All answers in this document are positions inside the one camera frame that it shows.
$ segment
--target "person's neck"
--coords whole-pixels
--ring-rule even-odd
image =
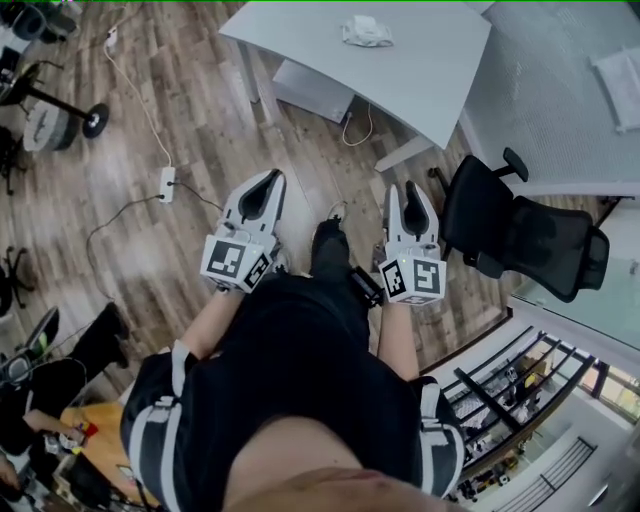
[[[225,492],[228,507],[255,492],[326,467],[361,468],[353,452],[322,423],[277,419],[254,434],[236,456]]]

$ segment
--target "tabletop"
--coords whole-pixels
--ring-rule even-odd
[[[394,46],[343,43],[356,14],[387,25]],[[323,73],[445,148],[490,28],[462,2],[249,2],[220,33]]]

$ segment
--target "seated person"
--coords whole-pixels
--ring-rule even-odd
[[[0,449],[20,455],[30,448],[31,467],[45,486],[57,460],[47,457],[41,434],[64,434],[82,442],[83,434],[62,423],[60,415],[110,363],[127,366],[120,343],[128,336],[117,307],[110,303],[67,357],[34,368],[31,379],[17,389],[5,385],[0,395]],[[15,469],[4,454],[0,455],[0,480],[16,491],[20,488]]]
[[[452,510],[418,488],[422,387],[411,384],[410,307],[383,307],[371,354],[340,229],[345,207],[316,230],[311,279],[276,261],[251,295],[216,291],[172,353],[144,361],[122,439],[136,476],[171,512]],[[144,434],[173,428],[175,449],[143,437],[145,415]],[[455,459],[434,456],[429,478]]]

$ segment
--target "white marker cube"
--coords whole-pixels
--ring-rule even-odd
[[[200,274],[227,288],[251,293],[271,266],[261,245],[234,238],[207,236]]]
[[[389,302],[423,306],[444,297],[447,284],[444,261],[401,253],[379,268]]]

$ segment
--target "table leg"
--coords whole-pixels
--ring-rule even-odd
[[[422,153],[432,146],[433,142],[429,139],[422,135],[416,135],[409,142],[400,146],[395,151],[392,151],[384,158],[378,160],[375,165],[375,170],[378,172],[386,171],[394,165],[398,165],[400,162],[404,162],[407,158],[411,158],[418,153]]]
[[[242,77],[242,83],[244,89],[249,96],[251,103],[258,103],[260,101],[260,95],[258,94],[258,83],[256,82],[256,76],[253,74],[253,68],[251,67],[251,57],[249,56],[249,47],[246,43],[236,42],[237,52],[234,52],[237,56],[236,65],[240,71]]]

